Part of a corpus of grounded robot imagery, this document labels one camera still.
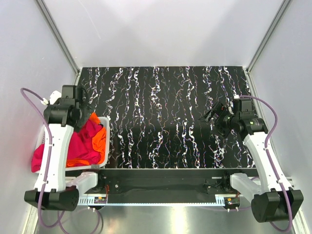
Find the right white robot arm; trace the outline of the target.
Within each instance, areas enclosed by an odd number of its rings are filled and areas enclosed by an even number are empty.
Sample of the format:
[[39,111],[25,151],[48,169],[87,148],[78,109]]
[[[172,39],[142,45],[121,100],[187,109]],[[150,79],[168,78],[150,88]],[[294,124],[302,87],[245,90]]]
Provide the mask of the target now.
[[218,101],[200,118],[204,122],[214,120],[215,135],[223,138],[231,132],[239,135],[256,165],[259,185],[246,174],[235,173],[224,178],[221,187],[226,193],[236,190],[243,195],[250,202],[257,222],[292,222],[304,197],[284,175],[270,142],[275,128],[268,129],[265,121],[255,115],[253,100],[252,96],[237,96],[229,107]]

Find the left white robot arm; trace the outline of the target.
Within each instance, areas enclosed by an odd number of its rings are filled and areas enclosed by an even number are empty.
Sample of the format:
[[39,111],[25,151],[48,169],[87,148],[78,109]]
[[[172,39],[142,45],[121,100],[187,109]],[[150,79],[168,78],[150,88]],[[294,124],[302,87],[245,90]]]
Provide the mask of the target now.
[[100,193],[105,188],[104,179],[96,172],[83,172],[70,182],[65,181],[66,160],[73,132],[82,129],[90,117],[83,89],[64,85],[55,104],[49,103],[41,112],[34,103],[45,126],[45,141],[38,178],[32,190],[24,194],[25,202],[42,210],[73,211],[79,197],[88,190]]

